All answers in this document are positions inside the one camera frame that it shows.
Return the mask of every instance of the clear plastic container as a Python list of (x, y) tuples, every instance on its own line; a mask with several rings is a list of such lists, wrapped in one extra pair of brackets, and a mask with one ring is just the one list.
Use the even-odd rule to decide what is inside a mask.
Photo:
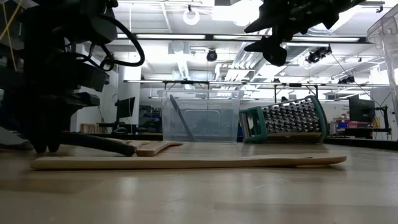
[(384, 49), (392, 102), (398, 120), (398, 4), (368, 30), (368, 41)]
[(159, 90), (164, 141), (236, 142), (243, 91)]

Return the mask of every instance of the table surface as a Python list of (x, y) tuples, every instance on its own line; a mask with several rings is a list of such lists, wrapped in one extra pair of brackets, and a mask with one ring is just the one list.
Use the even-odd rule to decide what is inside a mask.
[[(345, 154), (331, 167), (31, 171), (0, 149), (0, 223), (396, 223), (398, 153), (360, 147), (188, 143), (162, 157)], [(56, 156), (116, 156), (62, 146)]]

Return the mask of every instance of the yellow cable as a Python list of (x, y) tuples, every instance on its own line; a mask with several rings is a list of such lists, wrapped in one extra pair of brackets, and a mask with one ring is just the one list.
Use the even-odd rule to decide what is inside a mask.
[(10, 21), (7, 23), (6, 28), (3, 30), (3, 32), (2, 32), (1, 35), (0, 35), (0, 40), (4, 37), (4, 34), (6, 34), (8, 28), (10, 27), (11, 23), (13, 22), (13, 20), (14, 20), (14, 18), (15, 18), (15, 15), (17, 14), (18, 9), (19, 9), (20, 6), (21, 6), (22, 1), (23, 1), (23, 0), (20, 0), (20, 1), (19, 1), (17, 8), (15, 9), (14, 13), (12, 14), (12, 16), (11, 16), (11, 18), (10, 18)]
[[(4, 21), (5, 21), (6, 24), (7, 24), (6, 5), (5, 5), (4, 3), (2, 4), (2, 10), (3, 10), (3, 12), (4, 12)], [(8, 35), (8, 44), (10, 45), (10, 50), (11, 50), (12, 63), (14, 64), (14, 70), (15, 70), (16, 72), (18, 72), (17, 64), (15, 63), (14, 50), (12, 49), (10, 31), (9, 31), (8, 28), (6, 28), (6, 31), (7, 31), (7, 35)]]

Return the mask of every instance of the fluorescent light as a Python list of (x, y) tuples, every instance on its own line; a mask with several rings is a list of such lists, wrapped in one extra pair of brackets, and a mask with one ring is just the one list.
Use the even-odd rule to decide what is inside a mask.
[(204, 40), (205, 35), (198, 34), (137, 34), (137, 39), (193, 39)]
[(308, 42), (357, 42), (357, 37), (293, 37), (292, 41)]
[(295, 42), (288, 42), (286, 43), (289, 47), (329, 47), (328, 44), (318, 44), (318, 43), (295, 43)]
[(257, 41), (261, 40), (260, 35), (214, 35), (215, 40), (247, 40)]
[(131, 82), (131, 83), (163, 83), (163, 81), (151, 81), (151, 80), (125, 80), (125, 82)]
[(209, 82), (209, 84), (242, 85), (243, 82)]

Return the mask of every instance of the transparent plastic bin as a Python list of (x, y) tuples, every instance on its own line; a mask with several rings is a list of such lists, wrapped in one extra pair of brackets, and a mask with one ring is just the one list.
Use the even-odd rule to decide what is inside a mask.
[(163, 141), (236, 142), (243, 91), (159, 90), (157, 94), (162, 100)]
[(368, 41), (384, 49), (392, 102), (398, 120), (398, 4), (368, 30)]

